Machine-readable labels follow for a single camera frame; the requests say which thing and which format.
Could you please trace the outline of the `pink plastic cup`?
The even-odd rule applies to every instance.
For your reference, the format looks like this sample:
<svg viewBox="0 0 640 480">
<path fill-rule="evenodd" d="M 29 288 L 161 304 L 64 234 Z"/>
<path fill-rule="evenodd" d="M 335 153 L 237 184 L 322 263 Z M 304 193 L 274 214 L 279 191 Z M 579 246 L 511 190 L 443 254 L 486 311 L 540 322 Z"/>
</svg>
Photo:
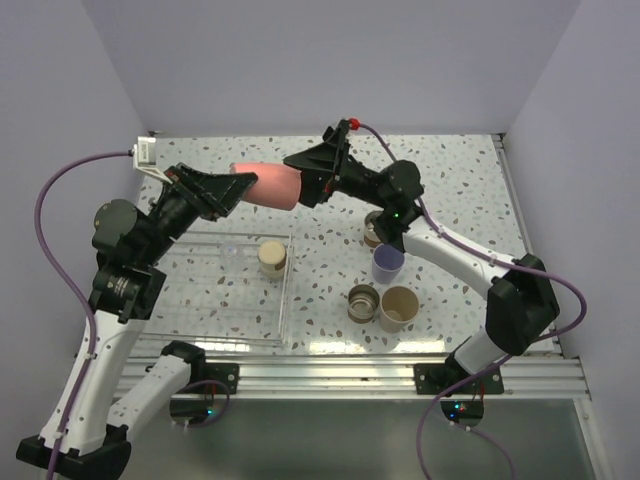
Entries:
<svg viewBox="0 0 640 480">
<path fill-rule="evenodd" d="M 231 172 L 257 175 L 257 182 L 243 196 L 247 203 L 284 211 L 291 211 L 298 204 L 302 179 L 294 168 L 275 163 L 234 163 Z"/>
</svg>

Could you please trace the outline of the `clear glass cup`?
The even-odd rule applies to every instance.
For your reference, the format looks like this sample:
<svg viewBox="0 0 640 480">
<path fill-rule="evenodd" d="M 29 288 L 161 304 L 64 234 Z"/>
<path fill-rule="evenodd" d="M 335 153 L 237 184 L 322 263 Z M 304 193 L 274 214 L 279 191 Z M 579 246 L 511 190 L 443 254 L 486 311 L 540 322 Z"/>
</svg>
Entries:
<svg viewBox="0 0 640 480">
<path fill-rule="evenodd" d="M 243 248 L 236 242 L 226 241 L 219 245 L 220 266 L 225 271 L 239 268 L 243 262 Z"/>
</svg>

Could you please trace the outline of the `steel cup with cork base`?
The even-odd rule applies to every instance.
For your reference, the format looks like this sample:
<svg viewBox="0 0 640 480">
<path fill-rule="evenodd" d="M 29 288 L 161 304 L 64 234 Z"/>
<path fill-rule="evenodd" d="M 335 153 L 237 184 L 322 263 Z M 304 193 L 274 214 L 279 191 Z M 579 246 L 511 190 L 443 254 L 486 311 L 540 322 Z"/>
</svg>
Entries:
<svg viewBox="0 0 640 480">
<path fill-rule="evenodd" d="M 271 279 L 280 280 L 284 277 L 287 251 L 280 241 L 269 240 L 263 242 L 258 250 L 258 261 L 261 273 Z"/>
</svg>

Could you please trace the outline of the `purple plastic cup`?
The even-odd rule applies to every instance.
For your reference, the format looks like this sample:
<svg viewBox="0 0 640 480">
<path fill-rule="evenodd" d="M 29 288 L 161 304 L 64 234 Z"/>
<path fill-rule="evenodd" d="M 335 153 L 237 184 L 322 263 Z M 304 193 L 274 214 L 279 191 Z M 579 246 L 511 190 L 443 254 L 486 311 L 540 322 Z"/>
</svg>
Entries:
<svg viewBox="0 0 640 480">
<path fill-rule="evenodd" d="M 372 275 L 380 284 L 392 283 L 404 266 L 404 254 L 393 246 L 380 244 L 372 254 Z"/>
</svg>

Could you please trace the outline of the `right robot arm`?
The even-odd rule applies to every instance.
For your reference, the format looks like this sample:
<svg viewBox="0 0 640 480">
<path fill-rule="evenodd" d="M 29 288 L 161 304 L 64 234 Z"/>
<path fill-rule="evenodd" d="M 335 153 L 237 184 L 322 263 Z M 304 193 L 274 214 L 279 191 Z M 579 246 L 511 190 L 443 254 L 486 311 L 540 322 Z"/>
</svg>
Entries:
<svg viewBox="0 0 640 480">
<path fill-rule="evenodd" d="M 435 264 L 485 299 L 484 326 L 427 376 L 439 391 L 468 392 L 490 365 L 522 355 L 556 320 L 560 307 L 549 274 L 532 254 L 511 258 L 449 233 L 422 202 L 416 164 L 392 159 L 379 171 L 369 169 L 351 155 L 355 128 L 342 120 L 321 143 L 284 158 L 300 174 L 299 202 L 313 208 L 339 192 L 380 208 L 373 227 L 383 244 Z"/>
</svg>

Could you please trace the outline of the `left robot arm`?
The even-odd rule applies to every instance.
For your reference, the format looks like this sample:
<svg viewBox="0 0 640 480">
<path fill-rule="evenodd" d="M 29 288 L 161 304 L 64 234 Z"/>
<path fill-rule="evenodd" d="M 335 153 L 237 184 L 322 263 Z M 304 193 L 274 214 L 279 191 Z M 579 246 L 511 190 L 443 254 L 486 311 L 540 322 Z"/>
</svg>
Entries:
<svg viewBox="0 0 640 480">
<path fill-rule="evenodd" d="M 160 259 L 199 218 L 228 216 L 257 182 L 254 173 L 213 175 L 170 167 L 148 213 L 115 199 L 94 218 L 98 270 L 85 301 L 86 327 L 62 396 L 41 432 L 23 439 L 17 459 L 68 479 L 117 479 L 132 443 L 170 397 L 210 383 L 203 349 L 180 341 L 164 347 L 124 397 L 115 390 L 152 316 L 166 275 Z"/>
</svg>

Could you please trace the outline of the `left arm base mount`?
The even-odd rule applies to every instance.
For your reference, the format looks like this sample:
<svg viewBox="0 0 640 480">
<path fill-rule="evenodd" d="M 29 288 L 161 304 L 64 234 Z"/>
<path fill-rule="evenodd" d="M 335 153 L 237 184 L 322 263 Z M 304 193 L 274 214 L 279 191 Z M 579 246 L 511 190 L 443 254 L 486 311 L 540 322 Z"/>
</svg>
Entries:
<svg viewBox="0 0 640 480">
<path fill-rule="evenodd" d="M 206 363 L 178 393 L 235 395 L 240 380 L 237 363 Z"/>
</svg>

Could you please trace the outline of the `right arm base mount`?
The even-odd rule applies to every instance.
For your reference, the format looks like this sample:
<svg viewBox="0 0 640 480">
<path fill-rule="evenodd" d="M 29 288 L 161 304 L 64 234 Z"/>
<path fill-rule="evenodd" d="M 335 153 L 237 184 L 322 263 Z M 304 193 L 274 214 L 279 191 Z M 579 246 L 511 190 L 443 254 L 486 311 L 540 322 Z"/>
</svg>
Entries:
<svg viewBox="0 0 640 480">
<path fill-rule="evenodd" d="M 501 395 L 505 392 L 500 369 L 474 376 L 447 363 L 416 363 L 413 365 L 413 379 L 418 395 L 436 395 L 458 383 L 461 385 L 449 393 L 449 396 L 481 393 Z"/>
</svg>

